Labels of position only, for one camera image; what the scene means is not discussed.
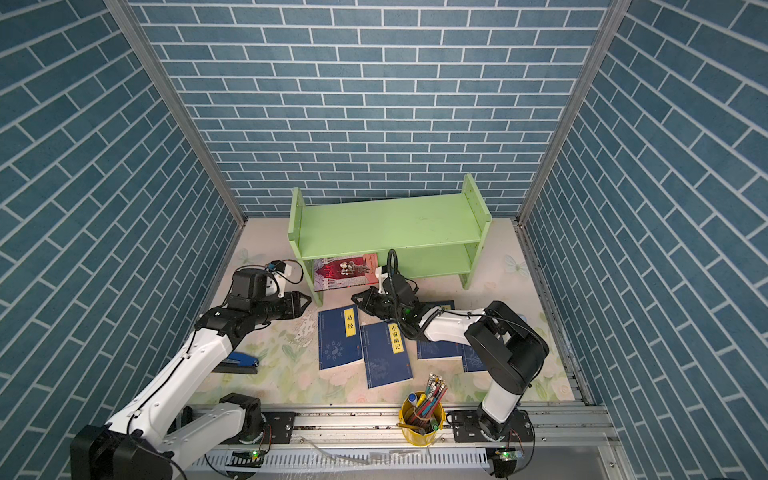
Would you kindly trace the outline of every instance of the mounting plate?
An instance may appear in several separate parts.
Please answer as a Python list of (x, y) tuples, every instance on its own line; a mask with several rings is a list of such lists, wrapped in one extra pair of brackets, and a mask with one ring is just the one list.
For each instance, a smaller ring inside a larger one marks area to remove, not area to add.
[[(447, 413), (453, 429), (456, 443), (487, 442), (478, 424), (477, 412), (470, 410), (452, 410)], [(509, 425), (520, 435), (521, 442), (533, 442), (534, 432), (527, 413), (514, 410), (509, 416)]]
[[(272, 445), (287, 445), (293, 434), (294, 412), (262, 412), (266, 424), (272, 427)], [(221, 442), (221, 445), (242, 445), (237, 441), (237, 435)]]

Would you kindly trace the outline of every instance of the book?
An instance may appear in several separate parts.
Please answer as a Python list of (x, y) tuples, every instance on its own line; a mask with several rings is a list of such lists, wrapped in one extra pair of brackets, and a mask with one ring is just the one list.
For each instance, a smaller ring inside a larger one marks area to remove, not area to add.
[(316, 292), (347, 286), (378, 284), (376, 268), (379, 266), (375, 253), (357, 257), (319, 258), (312, 262), (313, 283)]
[[(424, 302), (427, 306), (441, 306), (447, 310), (453, 310), (453, 300), (441, 302)], [(462, 356), (463, 350), (460, 343), (454, 342), (416, 342), (416, 358), (419, 360), (452, 359)]]
[(362, 353), (369, 389), (413, 378), (406, 345), (395, 323), (363, 325)]
[(317, 314), (320, 369), (362, 360), (360, 316), (357, 306), (323, 310)]
[(464, 366), (465, 372), (488, 371), (488, 369), (485, 368), (485, 364), (480, 360), (477, 352), (475, 352), (475, 349), (469, 345), (462, 345), (462, 350), (464, 350), (462, 353), (462, 365)]

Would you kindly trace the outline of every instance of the pen holder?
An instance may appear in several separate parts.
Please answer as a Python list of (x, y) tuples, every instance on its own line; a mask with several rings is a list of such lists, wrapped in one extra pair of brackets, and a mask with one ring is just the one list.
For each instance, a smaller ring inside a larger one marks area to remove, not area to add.
[[(423, 393), (424, 392), (416, 392), (416, 398), (421, 398)], [(406, 399), (400, 408), (400, 423), (407, 423), (412, 413), (413, 405), (411, 405), (411, 402)], [(435, 420), (437, 420), (438, 425), (440, 425), (439, 428), (441, 429), (442, 425), (445, 423), (445, 410), (443, 410), (442, 405), (439, 403), (437, 404), (435, 411), (432, 413), (432, 416), (435, 418)], [(427, 445), (431, 445), (435, 440), (437, 433), (440, 431), (438, 429), (437, 431), (429, 432), (426, 435), (420, 435), (411, 429), (404, 429), (402, 427), (400, 429), (402, 430), (402, 436), (406, 437), (408, 443), (416, 447), (426, 447)]]

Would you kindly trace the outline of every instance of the white robotic arm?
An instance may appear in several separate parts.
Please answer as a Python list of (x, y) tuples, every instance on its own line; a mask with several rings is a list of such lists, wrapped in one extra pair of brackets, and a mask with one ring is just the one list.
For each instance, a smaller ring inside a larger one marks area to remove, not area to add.
[[(280, 267), (290, 275), (290, 266)], [(284, 275), (265, 269), (236, 270), (226, 307), (202, 315), (179, 353), (105, 425), (87, 425), (75, 436), (72, 480), (186, 478), (184, 468), (222, 441), (237, 436), (242, 443), (257, 442), (263, 435), (260, 401), (234, 393), (223, 397), (210, 414), (170, 435), (167, 431), (208, 373), (256, 325), (303, 314), (311, 298), (285, 292)], [(384, 278), (384, 294), (372, 286), (353, 301), (370, 315), (396, 320), (406, 338), (470, 345), (493, 379), (478, 407), (480, 429), (489, 439), (502, 440), (520, 397), (549, 353), (544, 340), (502, 302), (470, 311), (427, 307), (396, 268)], [(405, 300), (400, 305), (398, 296)]]
[(225, 304), (201, 316), (179, 353), (149, 385), (105, 425), (86, 425), (75, 436), (72, 480), (186, 478), (184, 468), (222, 441), (234, 436), (242, 443), (258, 441), (263, 435), (260, 401), (235, 393), (208, 415), (167, 432), (205, 377), (256, 325), (304, 313), (311, 297), (285, 292), (289, 275), (285, 262), (236, 270)]
[(362, 311), (397, 323), (403, 336), (426, 342), (471, 346), (485, 364), (492, 384), (478, 407), (479, 426), (486, 437), (504, 439), (512, 412), (544, 365), (549, 347), (518, 314), (500, 301), (484, 309), (451, 311), (426, 306), (399, 273), (397, 254), (390, 250), (376, 271), (379, 285), (352, 296)]

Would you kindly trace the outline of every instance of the blue brick wall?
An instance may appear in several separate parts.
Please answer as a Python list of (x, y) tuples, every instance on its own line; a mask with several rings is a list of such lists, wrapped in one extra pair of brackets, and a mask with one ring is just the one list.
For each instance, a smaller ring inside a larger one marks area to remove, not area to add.
[(641, 478), (768, 478), (767, 25), (634, 0), (527, 227)]
[(0, 2), (0, 32), (0, 478), (48, 480), (179, 346), (235, 225), (101, 0)]
[(509, 216), (609, 0), (256, 3), (131, 3), (250, 216), (468, 172)]

